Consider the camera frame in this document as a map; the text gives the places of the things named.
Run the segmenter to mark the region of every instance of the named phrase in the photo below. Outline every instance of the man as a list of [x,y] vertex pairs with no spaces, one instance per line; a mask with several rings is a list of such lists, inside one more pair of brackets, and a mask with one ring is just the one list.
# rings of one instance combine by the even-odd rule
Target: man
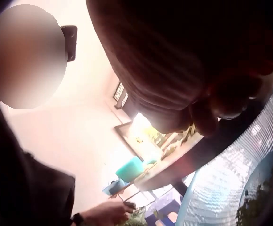
[[273,72],[273,2],[86,0],[106,55],[161,133],[242,113]]
[[[0,99],[3,98],[8,105],[31,107],[26,104],[39,105],[39,101],[49,97],[40,96],[39,101],[33,103],[35,95],[45,93],[39,92],[45,87],[35,85],[47,85],[49,80],[52,81],[53,74],[47,74],[52,72],[49,68],[58,68],[64,75],[64,36],[56,21],[53,28],[57,27],[59,34],[49,29],[43,32],[54,22],[50,14],[35,6],[23,7],[15,9],[20,9],[19,12],[6,12],[0,17]],[[37,19],[39,14],[42,14],[42,20]],[[31,20],[29,23],[22,18],[18,20],[24,15]],[[57,44],[52,45],[51,37],[60,37],[60,34],[63,44],[60,45],[57,38],[53,39]],[[62,47],[63,55],[58,52]],[[57,75],[54,79],[60,82],[62,73],[61,77]],[[22,150],[0,110],[0,225],[116,225],[126,221],[127,213],[135,209],[135,205],[129,202],[105,202],[72,217],[74,189],[72,176],[39,163]]]

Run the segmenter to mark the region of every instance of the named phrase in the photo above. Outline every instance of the bright light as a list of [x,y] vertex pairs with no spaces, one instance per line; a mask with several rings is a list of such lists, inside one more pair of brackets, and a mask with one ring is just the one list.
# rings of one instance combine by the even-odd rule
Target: bright light
[[257,133],[260,131],[261,127],[259,125],[255,125],[253,128],[252,128],[252,135],[253,136],[256,136]]
[[137,115],[134,117],[133,124],[138,125],[141,128],[147,128],[151,126],[149,120],[141,113],[137,113]]

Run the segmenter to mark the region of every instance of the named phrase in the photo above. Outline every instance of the hand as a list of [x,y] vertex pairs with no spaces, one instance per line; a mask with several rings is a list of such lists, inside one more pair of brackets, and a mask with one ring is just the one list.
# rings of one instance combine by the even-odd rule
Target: hand
[[131,202],[107,201],[80,213],[86,223],[95,226],[114,226],[129,219],[135,204]]

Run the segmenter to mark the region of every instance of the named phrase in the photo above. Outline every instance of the teal container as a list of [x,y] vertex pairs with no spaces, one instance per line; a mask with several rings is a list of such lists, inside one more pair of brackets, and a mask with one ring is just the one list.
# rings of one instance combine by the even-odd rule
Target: teal container
[[134,156],[128,163],[117,170],[116,175],[126,183],[132,182],[144,172],[142,161]]

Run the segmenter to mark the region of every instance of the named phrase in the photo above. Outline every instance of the blue plastic basket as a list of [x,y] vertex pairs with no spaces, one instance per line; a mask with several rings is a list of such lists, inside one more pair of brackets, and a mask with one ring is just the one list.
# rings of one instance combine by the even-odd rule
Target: blue plastic basket
[[257,119],[232,145],[195,172],[175,225],[235,226],[246,183],[272,151],[273,95]]

